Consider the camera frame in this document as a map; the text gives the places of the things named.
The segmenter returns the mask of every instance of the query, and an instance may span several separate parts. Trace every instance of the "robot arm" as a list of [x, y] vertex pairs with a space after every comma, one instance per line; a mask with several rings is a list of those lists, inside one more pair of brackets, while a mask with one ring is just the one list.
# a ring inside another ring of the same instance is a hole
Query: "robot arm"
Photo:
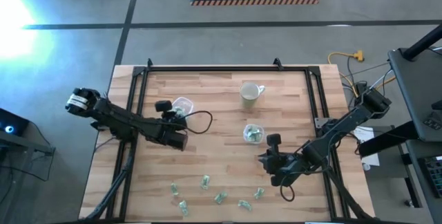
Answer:
[[267, 136], [267, 144], [271, 147], [260, 155], [259, 161], [268, 174], [271, 174], [273, 186], [290, 186], [301, 174], [308, 174], [327, 164], [330, 147], [341, 138], [353, 131], [358, 125], [369, 119], [383, 117], [390, 109], [390, 100], [383, 97], [375, 89], [361, 93], [356, 99], [356, 106], [339, 120], [329, 120], [321, 130], [323, 135], [307, 141], [301, 152], [280, 153], [279, 134]]
[[162, 118], [143, 118], [100, 97], [96, 90], [76, 88], [65, 108], [73, 115], [95, 119], [91, 124], [94, 128], [108, 127], [119, 140], [130, 140], [135, 137], [135, 131], [139, 131], [148, 141], [181, 151], [186, 148], [187, 136], [177, 132], [187, 128], [186, 119], [170, 111], [170, 101], [155, 103], [156, 110], [163, 112]]

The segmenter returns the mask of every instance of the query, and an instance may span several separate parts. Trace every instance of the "gray floor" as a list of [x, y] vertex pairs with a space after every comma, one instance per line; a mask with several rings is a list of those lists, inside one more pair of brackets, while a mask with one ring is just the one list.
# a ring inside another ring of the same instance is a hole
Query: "gray floor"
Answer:
[[[19, 0], [8, 21], [17, 24], [122, 24], [130, 0]], [[196, 7], [189, 0], [137, 0], [133, 23], [208, 21], [341, 21], [441, 19], [441, 0], [320, 0], [317, 6]], [[4, 24], [4, 15], [0, 16]], [[324, 64], [330, 52], [361, 49], [353, 72], [382, 64], [387, 51], [413, 44], [434, 26], [133, 29], [122, 64]], [[58, 223], [77, 218], [97, 132], [64, 104], [76, 86], [108, 89], [122, 30], [9, 30], [0, 33], [0, 107], [35, 122], [57, 148], [50, 180], [26, 179], [15, 223]], [[347, 74], [346, 58], [333, 62]], [[355, 75], [373, 83], [388, 65]], [[385, 87], [393, 105], [367, 125], [409, 120], [396, 82]], [[35, 163], [45, 176], [48, 161]], [[430, 223], [426, 209], [402, 205], [402, 180], [367, 173], [377, 217]]]

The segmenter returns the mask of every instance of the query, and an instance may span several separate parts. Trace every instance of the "wooden tabletop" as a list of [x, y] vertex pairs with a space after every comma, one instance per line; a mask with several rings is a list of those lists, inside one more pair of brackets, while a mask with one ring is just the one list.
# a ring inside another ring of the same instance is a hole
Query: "wooden tabletop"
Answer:
[[[347, 104], [336, 65], [319, 65], [330, 116], [340, 118], [347, 112]], [[112, 103], [126, 107], [133, 66], [116, 66], [109, 98]], [[241, 107], [239, 88], [243, 82], [265, 85], [266, 91], [251, 110]], [[319, 96], [316, 92], [318, 109]], [[328, 221], [329, 212], [320, 174], [300, 176], [293, 184], [296, 198], [284, 201], [278, 187], [272, 187], [257, 155], [268, 148], [266, 142], [246, 144], [242, 132], [247, 124], [264, 127], [266, 134], [280, 133], [280, 149], [294, 152], [308, 139], [314, 138], [311, 108], [301, 72], [161, 72], [149, 73], [143, 116], [160, 116], [155, 112], [158, 100], [173, 101], [186, 97], [194, 103], [194, 111], [207, 110], [213, 114], [209, 131], [201, 135], [189, 132], [185, 151], [153, 144], [140, 136], [133, 168], [131, 192], [126, 221], [186, 222], [186, 221]], [[135, 95], [134, 109], [137, 105]], [[194, 115], [189, 127], [204, 130], [208, 116]], [[97, 145], [110, 138], [99, 134]], [[80, 218], [93, 211], [111, 184], [118, 141], [100, 147], [93, 157]], [[344, 184], [370, 215], [374, 215], [367, 182], [358, 156], [356, 143], [345, 138], [338, 149]], [[203, 190], [203, 175], [211, 177], [209, 189]], [[173, 197], [171, 183], [178, 186], [180, 195]], [[256, 200], [257, 188], [265, 189]], [[221, 205], [213, 200], [221, 191], [228, 193]], [[334, 189], [336, 208], [340, 204]], [[186, 200], [189, 215], [183, 217], [177, 206]], [[115, 213], [118, 214], [120, 197]], [[247, 200], [253, 210], [238, 207], [239, 200]]]

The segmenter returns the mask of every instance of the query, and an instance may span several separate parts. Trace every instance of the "yellow cable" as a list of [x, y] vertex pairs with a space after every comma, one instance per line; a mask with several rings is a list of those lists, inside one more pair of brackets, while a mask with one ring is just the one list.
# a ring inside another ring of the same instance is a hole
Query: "yellow cable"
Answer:
[[382, 86], [385, 86], [387, 83], [390, 83], [396, 79], [396, 76], [393, 76], [389, 78], [388, 80], [384, 81], [381, 85], [376, 87], [376, 90], [379, 90]]
[[[353, 54], [348, 54], [348, 53], [341, 53], [341, 52], [332, 52], [329, 54], [329, 56], [327, 57], [327, 61], [329, 62], [329, 64], [332, 64], [332, 61], [330, 61], [330, 57], [332, 57], [332, 55], [344, 55], [346, 57], [354, 57]], [[348, 81], [348, 83], [350, 83], [350, 86], [353, 90], [353, 93], [356, 97], [358, 97], [358, 93], [356, 92], [356, 89], [354, 88], [353, 83], [345, 76], [343, 75], [341, 72], [339, 72], [340, 76], [342, 76], [344, 79], [346, 79]]]

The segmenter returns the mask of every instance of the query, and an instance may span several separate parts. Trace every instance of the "small green object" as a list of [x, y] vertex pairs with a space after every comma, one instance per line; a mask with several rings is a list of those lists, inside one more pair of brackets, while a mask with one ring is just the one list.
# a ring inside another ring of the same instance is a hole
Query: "small green object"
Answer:
[[247, 129], [247, 141], [260, 142], [261, 139], [262, 139], [261, 130], [254, 125], [250, 125], [250, 127]]
[[187, 210], [187, 203], [186, 203], [186, 201], [183, 200], [183, 201], [179, 204], [179, 206], [180, 206], [180, 209], [181, 209], [181, 211], [182, 211], [182, 214], [183, 214], [184, 216], [187, 216], [187, 215], [189, 214], [189, 211]]
[[247, 210], [251, 211], [251, 205], [245, 200], [238, 201], [238, 207], [245, 207]]
[[227, 193], [226, 192], [221, 192], [218, 195], [215, 196], [215, 202], [217, 204], [221, 204], [222, 201], [227, 197]]
[[175, 106], [175, 107], [173, 108], [173, 110], [176, 112], [176, 114], [177, 114], [178, 117], [184, 117], [184, 116], [185, 116], [185, 114], [184, 114], [184, 109], [183, 109], [183, 108], [181, 108], [181, 107], [179, 107], [179, 106]]
[[263, 188], [258, 188], [257, 192], [254, 194], [255, 199], [258, 200], [259, 198], [261, 198], [261, 196], [264, 194], [264, 189]]
[[177, 185], [175, 183], [171, 184], [171, 189], [172, 189], [172, 194], [174, 196], [177, 196], [178, 194], [180, 194], [180, 193], [178, 193], [178, 187], [177, 187]]
[[201, 188], [207, 190], [209, 188], [210, 176], [204, 175], [201, 180]]

